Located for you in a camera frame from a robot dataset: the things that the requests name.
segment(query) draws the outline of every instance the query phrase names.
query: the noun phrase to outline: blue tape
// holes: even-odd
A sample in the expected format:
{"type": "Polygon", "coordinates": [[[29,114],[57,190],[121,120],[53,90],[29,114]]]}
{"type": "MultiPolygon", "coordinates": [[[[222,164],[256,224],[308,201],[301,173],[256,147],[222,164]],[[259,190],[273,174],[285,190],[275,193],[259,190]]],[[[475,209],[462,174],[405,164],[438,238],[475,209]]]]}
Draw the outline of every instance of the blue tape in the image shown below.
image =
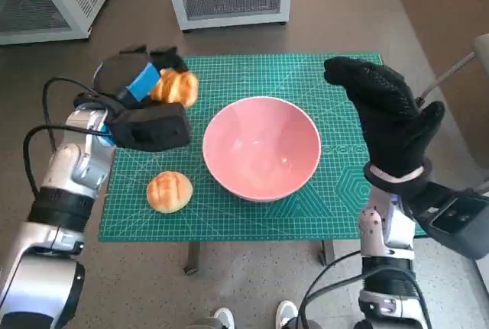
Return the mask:
{"type": "MultiPolygon", "coordinates": [[[[106,132],[106,133],[110,133],[110,131],[108,130],[107,126],[104,124],[102,125],[102,129],[100,130],[101,132],[106,132]]],[[[113,141],[113,139],[111,137],[102,137],[102,139],[107,142],[107,144],[109,146],[114,146],[115,145],[115,142],[113,141]]]]}
{"type": "Polygon", "coordinates": [[[136,79],[128,86],[129,92],[140,102],[160,79],[160,74],[153,64],[148,63],[136,79]]]}

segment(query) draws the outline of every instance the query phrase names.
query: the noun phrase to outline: white shoe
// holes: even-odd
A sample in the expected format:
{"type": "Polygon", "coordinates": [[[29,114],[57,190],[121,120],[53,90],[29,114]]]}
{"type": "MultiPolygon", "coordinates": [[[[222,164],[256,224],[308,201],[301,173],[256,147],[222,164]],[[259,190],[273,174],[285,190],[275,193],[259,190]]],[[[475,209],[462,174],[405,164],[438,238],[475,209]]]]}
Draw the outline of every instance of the white shoe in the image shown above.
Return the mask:
{"type": "Polygon", "coordinates": [[[290,320],[297,318],[299,310],[290,301],[282,301],[277,308],[277,314],[275,315],[275,329],[282,329],[290,320]]]}
{"type": "Polygon", "coordinates": [[[228,308],[220,308],[214,313],[214,318],[222,322],[222,325],[228,329],[235,329],[235,318],[228,308]]]}

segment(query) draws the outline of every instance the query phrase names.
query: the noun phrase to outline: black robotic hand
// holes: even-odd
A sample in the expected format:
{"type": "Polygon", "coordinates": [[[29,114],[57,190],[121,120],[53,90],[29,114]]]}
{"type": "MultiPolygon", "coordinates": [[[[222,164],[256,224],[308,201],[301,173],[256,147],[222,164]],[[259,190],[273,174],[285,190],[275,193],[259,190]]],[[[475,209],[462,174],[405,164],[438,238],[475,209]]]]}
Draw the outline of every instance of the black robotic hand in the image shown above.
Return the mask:
{"type": "Polygon", "coordinates": [[[404,77],[388,66],[338,56],[324,68],[325,80],[343,86],[355,105],[372,164],[398,178],[419,168],[445,114],[443,103],[420,110],[404,77]]]}

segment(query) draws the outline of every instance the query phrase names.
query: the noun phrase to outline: floor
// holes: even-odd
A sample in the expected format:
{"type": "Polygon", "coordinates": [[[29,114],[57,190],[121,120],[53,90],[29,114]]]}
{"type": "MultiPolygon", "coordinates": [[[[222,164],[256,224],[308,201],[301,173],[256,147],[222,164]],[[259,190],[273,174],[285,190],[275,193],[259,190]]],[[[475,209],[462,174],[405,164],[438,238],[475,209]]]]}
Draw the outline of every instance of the floor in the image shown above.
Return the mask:
{"type": "MultiPolygon", "coordinates": [[[[0,128],[0,253],[4,253],[32,203],[24,176],[21,142],[41,122],[41,84],[52,75],[89,82],[97,64],[128,44],[177,45],[182,54],[304,53],[376,50],[406,76],[419,94],[432,80],[423,51],[400,0],[292,0],[286,27],[260,25],[182,34],[170,0],[109,0],[88,41],[0,48],[2,97],[0,128]]],[[[71,111],[76,90],[52,91],[52,119],[71,111]]],[[[441,98],[439,93],[433,98],[441,98]]],[[[47,137],[33,144],[34,173],[41,179],[49,160],[47,137]]],[[[450,116],[429,148],[435,177],[464,188],[486,175],[468,154],[450,116]]],[[[320,270],[317,242],[204,244],[202,268],[187,277],[181,270],[185,244],[100,244],[97,229],[102,199],[87,228],[81,257],[87,280],[69,328],[184,327],[192,319],[226,305],[239,328],[272,327],[277,303],[298,302],[320,270]]],[[[358,249],[357,241],[335,242],[337,256],[358,249]]],[[[358,259],[327,278],[357,274],[358,259]]],[[[489,300],[472,262],[431,240],[416,242],[416,271],[434,327],[489,327],[489,300]]],[[[331,293],[308,310],[324,328],[351,328],[361,318],[359,285],[331,293]]]]}

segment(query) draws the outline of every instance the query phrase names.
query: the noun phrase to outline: green cutting mat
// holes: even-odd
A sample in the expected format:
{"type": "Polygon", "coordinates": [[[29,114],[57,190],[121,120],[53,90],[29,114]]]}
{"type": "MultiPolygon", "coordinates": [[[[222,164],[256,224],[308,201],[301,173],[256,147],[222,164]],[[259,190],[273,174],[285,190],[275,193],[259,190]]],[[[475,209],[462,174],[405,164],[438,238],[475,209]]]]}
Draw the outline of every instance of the green cutting mat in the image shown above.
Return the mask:
{"type": "MultiPolygon", "coordinates": [[[[101,241],[319,240],[358,237],[357,215],[370,186],[368,159],[355,108],[339,86],[328,85],[322,63],[338,54],[198,56],[186,59],[200,80],[188,110],[192,143],[162,153],[118,150],[100,224],[101,241]],[[316,123],[322,157],[311,180],[288,198],[246,202],[223,189],[202,159],[202,136],[212,117],[240,98],[270,95],[300,106],[316,123]],[[181,211],[164,215],[146,202],[146,185],[164,170],[194,185],[181,211]]],[[[377,53],[346,54],[380,63],[377,53]]]]}

